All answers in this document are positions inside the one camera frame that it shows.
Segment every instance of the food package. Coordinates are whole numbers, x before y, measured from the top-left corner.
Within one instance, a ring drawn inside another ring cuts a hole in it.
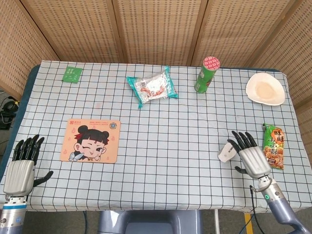
[[[127,81],[139,99],[139,108],[152,99],[178,97],[168,66],[151,78],[127,77]]]
[[[263,153],[270,166],[284,169],[284,133],[273,125],[264,123]]]

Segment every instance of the chip can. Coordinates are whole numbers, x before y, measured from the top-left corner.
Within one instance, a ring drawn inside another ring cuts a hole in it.
[[[215,72],[220,68],[220,62],[217,58],[209,56],[203,61],[200,73],[195,83],[195,90],[198,93],[205,93],[210,85]]]

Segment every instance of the cartoon mouse pad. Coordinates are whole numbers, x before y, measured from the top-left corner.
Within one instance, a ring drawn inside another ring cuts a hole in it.
[[[120,121],[70,119],[67,121],[61,161],[115,163]]]

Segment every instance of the white plate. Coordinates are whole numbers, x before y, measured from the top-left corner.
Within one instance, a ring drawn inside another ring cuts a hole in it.
[[[267,73],[254,74],[246,85],[246,94],[252,101],[277,106],[285,101],[285,92],[281,83]]]

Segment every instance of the robotic arm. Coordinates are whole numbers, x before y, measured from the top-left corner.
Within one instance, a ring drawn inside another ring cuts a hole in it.
[[[235,167],[235,169],[242,174],[248,174],[253,179],[258,179],[259,189],[256,190],[252,186],[251,189],[254,192],[262,193],[274,217],[280,224],[287,224],[294,228],[291,234],[311,234],[297,218],[276,181],[269,177],[270,165],[254,138],[248,132],[245,133],[247,137],[243,133],[237,134],[234,131],[232,133],[238,144],[231,139],[228,139],[228,142],[238,152],[245,166],[245,169],[239,167]]]
[[[0,234],[22,233],[28,195],[34,187],[46,182],[53,174],[50,171],[44,178],[34,180],[35,165],[44,141],[43,137],[38,138],[39,135],[35,135],[25,142],[21,140],[15,147],[3,188],[7,202],[0,218]]]

